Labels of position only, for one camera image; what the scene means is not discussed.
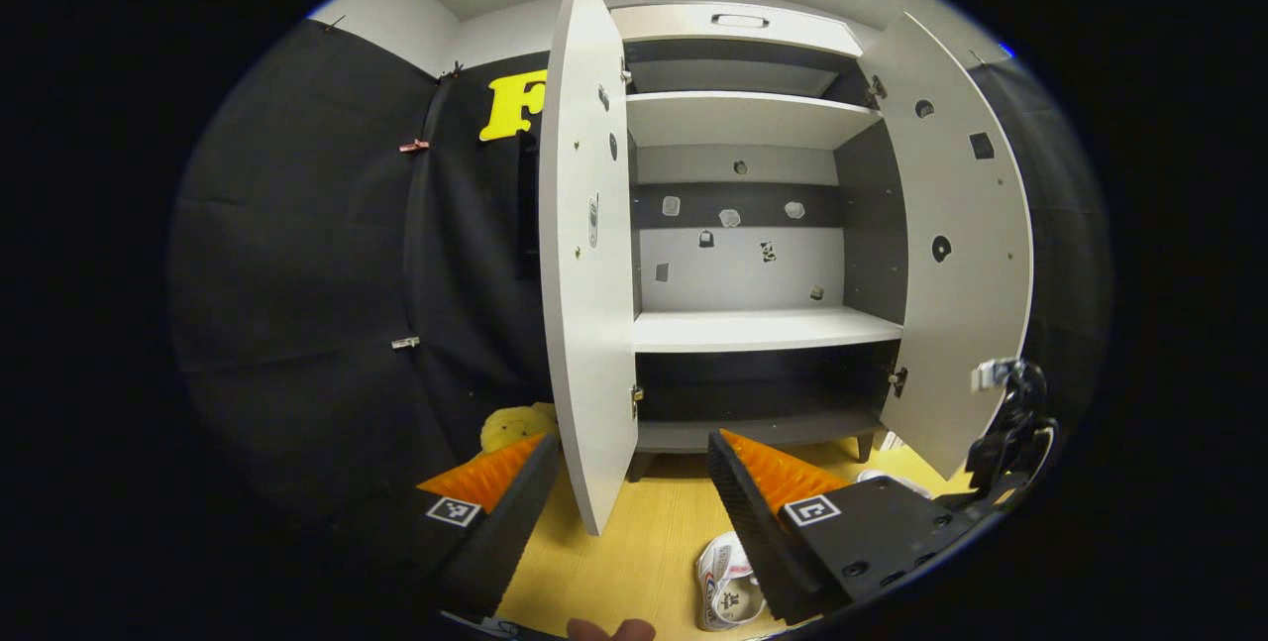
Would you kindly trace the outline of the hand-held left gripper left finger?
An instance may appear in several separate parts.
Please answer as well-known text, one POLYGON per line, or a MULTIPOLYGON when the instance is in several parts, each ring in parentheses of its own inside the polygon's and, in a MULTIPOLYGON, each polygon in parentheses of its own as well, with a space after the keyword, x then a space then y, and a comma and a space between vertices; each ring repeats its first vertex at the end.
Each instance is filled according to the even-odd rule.
POLYGON ((559 437, 530 435, 413 486, 322 519, 314 537, 340 587, 393 614, 498 609, 559 470, 559 437))

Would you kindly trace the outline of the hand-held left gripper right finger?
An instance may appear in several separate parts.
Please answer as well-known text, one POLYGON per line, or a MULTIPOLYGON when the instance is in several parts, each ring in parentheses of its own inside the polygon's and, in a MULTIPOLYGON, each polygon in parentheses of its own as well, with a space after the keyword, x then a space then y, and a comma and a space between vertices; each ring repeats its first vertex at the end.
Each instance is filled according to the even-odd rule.
POLYGON ((1000 514, 967 513, 971 493, 844 481, 729 429, 709 435, 706 461, 770 612, 789 625, 896 592, 1000 514))

